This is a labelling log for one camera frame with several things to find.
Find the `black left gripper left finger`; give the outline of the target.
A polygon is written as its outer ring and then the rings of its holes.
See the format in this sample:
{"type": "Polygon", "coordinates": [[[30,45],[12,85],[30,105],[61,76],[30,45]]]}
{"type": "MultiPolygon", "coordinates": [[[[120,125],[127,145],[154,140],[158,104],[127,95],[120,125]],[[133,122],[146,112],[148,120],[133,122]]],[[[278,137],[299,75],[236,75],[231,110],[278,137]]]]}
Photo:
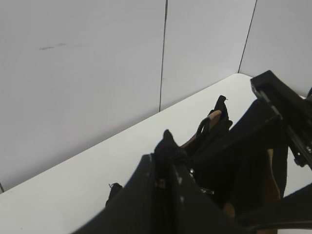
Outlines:
{"type": "Polygon", "coordinates": [[[143,155],[124,187],[113,184],[105,208],[77,234],[169,234],[168,196],[157,186],[153,155],[143,155]]]}

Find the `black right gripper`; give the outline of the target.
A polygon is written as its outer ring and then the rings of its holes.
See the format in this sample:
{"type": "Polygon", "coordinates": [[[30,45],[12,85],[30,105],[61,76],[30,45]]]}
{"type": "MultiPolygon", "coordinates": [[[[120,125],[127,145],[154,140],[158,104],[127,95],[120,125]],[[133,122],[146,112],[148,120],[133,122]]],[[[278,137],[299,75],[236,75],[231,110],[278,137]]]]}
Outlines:
{"type": "Polygon", "coordinates": [[[298,166],[312,166],[312,102],[268,70],[250,80],[257,98],[234,127],[192,157],[190,166],[207,168],[274,148],[283,141],[281,121],[298,166]]]}

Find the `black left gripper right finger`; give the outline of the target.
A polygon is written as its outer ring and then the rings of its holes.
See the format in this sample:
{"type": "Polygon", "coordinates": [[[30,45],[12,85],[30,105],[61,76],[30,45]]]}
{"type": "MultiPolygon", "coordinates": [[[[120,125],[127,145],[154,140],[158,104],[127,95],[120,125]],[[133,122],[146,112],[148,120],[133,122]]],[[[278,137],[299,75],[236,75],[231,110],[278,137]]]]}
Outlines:
{"type": "Polygon", "coordinates": [[[184,165],[170,167],[169,182],[177,234],[241,233],[241,227],[234,224],[202,193],[184,165]]]}

